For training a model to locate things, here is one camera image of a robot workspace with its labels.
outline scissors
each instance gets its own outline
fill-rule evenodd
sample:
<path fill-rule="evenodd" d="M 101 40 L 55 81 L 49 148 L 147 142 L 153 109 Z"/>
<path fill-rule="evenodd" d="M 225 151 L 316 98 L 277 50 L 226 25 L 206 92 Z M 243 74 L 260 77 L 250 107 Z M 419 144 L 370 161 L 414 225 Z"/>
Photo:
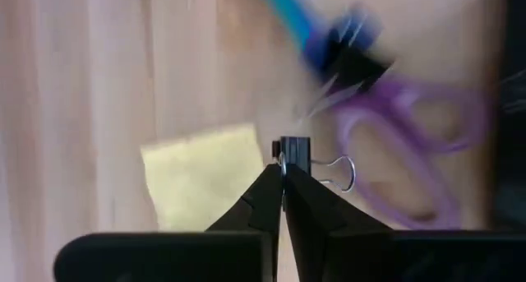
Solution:
<path fill-rule="evenodd" d="M 459 203 L 451 194 L 430 156 L 465 149 L 480 140 L 485 129 L 482 98 L 468 90 L 418 86 L 414 81 L 385 73 L 390 66 L 367 55 L 379 34 L 377 21 L 362 7 L 349 8 L 333 25 L 319 20 L 312 7 L 300 0 L 270 0 L 292 33 L 307 65 L 324 84 L 325 96 L 309 113 L 334 111 L 341 153 L 353 153 L 351 131 L 359 122 L 372 125 L 405 165 L 415 173 L 435 207 L 433 220 L 415 220 L 376 194 L 359 175 L 353 183 L 374 210 L 409 229 L 460 229 Z M 429 136 L 414 121 L 416 103 L 445 101 L 462 116 L 462 132 L 453 141 Z"/>

